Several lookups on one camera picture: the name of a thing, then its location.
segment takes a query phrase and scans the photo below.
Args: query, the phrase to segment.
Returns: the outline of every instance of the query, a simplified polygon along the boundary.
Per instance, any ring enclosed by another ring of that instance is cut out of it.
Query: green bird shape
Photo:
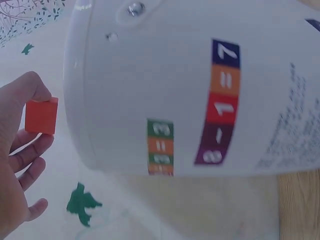
[[[77,188],[71,193],[66,210],[71,214],[78,214],[80,222],[89,228],[91,215],[87,214],[85,209],[95,209],[96,207],[102,207],[102,203],[97,202],[91,193],[85,193],[85,186],[78,182]]]
[[[35,47],[35,46],[33,46],[32,44],[28,43],[28,44],[24,47],[24,49],[23,49],[23,51],[22,51],[21,53],[24,54],[24,55],[28,55],[30,49],[32,49],[32,48],[34,48],[34,47]]]

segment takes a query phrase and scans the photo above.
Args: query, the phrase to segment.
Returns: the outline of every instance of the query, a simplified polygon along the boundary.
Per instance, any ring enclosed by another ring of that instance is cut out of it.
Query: wooden floor
[[[320,170],[278,177],[280,240],[320,240]]]

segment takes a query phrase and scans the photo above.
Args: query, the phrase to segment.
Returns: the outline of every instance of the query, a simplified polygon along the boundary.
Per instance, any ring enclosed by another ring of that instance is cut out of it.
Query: orange block
[[[56,132],[58,98],[49,101],[29,101],[25,106],[25,130],[30,133],[53,135]]]
[[[214,64],[211,68],[210,91],[237,97],[240,91],[240,70],[234,67]]]

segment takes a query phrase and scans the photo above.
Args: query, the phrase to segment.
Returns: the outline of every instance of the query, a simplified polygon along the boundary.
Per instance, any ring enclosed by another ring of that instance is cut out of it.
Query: math equation sticker
[[[159,119],[147,120],[148,173],[174,175],[174,124]]]
[[[237,44],[212,40],[211,80],[195,165],[221,165],[236,123],[241,61]]]

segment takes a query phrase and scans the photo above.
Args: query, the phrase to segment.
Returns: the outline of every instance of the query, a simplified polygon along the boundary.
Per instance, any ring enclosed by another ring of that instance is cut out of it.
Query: hand
[[[29,100],[48,101],[51,93],[38,74],[27,72],[0,88],[0,239],[4,239],[22,223],[39,217],[47,208],[46,199],[28,207],[25,191],[46,167],[40,156],[52,145],[54,137],[42,134],[30,143],[36,133],[19,130],[23,108]],[[17,178],[15,173],[27,170]]]

